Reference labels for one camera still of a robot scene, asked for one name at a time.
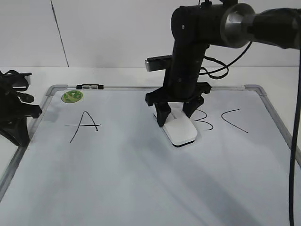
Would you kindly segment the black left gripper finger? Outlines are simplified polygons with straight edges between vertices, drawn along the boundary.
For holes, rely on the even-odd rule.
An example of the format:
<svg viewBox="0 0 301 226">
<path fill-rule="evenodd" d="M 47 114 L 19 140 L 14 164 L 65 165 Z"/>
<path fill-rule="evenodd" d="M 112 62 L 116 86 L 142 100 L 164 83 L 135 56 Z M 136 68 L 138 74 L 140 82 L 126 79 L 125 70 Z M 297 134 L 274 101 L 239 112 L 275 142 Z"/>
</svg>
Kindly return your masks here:
<svg viewBox="0 0 301 226">
<path fill-rule="evenodd" d="M 27 119 L 19 118 L 0 123 L 0 134 L 16 146 L 27 146 L 30 138 L 27 129 Z"/>
</svg>

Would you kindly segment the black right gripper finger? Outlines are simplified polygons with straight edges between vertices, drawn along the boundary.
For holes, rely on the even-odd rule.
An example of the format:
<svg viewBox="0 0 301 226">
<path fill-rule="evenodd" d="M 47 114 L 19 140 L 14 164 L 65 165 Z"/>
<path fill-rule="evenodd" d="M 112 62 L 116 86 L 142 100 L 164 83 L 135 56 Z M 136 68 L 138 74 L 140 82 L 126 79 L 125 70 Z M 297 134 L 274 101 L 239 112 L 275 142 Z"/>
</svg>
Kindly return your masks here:
<svg viewBox="0 0 301 226">
<path fill-rule="evenodd" d="M 160 127 L 163 127 L 167 117 L 171 113 L 171 108 L 168 102 L 159 102 L 159 103 L 155 103 L 155 109 L 156 109 L 157 123 Z"/>
<path fill-rule="evenodd" d="M 202 96 L 196 97 L 193 100 L 183 104 L 182 111 L 190 118 L 193 113 L 204 103 Z"/>
</svg>

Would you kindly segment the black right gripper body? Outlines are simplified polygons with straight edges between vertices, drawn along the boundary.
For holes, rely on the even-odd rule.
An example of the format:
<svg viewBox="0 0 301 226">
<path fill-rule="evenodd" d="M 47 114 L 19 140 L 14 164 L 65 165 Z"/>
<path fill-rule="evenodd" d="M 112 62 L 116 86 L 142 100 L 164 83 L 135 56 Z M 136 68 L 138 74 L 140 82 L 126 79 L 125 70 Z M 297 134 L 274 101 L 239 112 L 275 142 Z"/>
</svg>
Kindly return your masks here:
<svg viewBox="0 0 301 226">
<path fill-rule="evenodd" d="M 181 44 L 174 42 L 170 71 L 165 70 L 163 86 L 146 95 L 148 106 L 159 102 L 186 103 L 202 96 L 197 82 L 206 50 L 207 41 Z"/>
</svg>

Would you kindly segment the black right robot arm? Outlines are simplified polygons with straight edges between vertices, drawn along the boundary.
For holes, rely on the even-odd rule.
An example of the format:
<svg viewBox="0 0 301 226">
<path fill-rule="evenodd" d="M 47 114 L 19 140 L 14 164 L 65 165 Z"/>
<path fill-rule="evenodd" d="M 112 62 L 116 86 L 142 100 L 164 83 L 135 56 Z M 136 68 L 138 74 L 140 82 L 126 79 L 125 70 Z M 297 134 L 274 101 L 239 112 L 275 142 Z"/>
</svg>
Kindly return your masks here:
<svg viewBox="0 0 301 226">
<path fill-rule="evenodd" d="M 200 5 L 177 8 L 171 17 L 171 31 L 172 54 L 145 61 L 147 71 L 165 71 L 163 86 L 145 98 L 148 106 L 155 106 L 159 126 L 171 113 L 169 103 L 182 103 L 187 117 L 204 103 L 202 94 L 210 93 L 211 86 L 198 82 L 198 77 L 211 45 L 241 48 L 258 42 L 300 49 L 301 11 L 278 8 L 257 14 L 250 5 L 236 0 L 220 4 L 206 0 Z"/>
</svg>

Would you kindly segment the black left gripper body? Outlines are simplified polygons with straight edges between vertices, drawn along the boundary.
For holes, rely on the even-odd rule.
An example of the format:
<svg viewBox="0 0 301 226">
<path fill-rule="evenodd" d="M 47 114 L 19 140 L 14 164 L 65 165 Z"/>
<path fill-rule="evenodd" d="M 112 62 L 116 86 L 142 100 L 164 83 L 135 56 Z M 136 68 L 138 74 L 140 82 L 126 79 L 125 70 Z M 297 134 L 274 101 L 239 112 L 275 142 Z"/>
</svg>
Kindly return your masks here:
<svg viewBox="0 0 301 226">
<path fill-rule="evenodd" d="M 34 96 L 27 94 L 28 88 L 13 88 L 0 73 L 0 122 L 19 118 L 39 118 L 42 113 L 39 105 L 34 105 Z"/>
</svg>

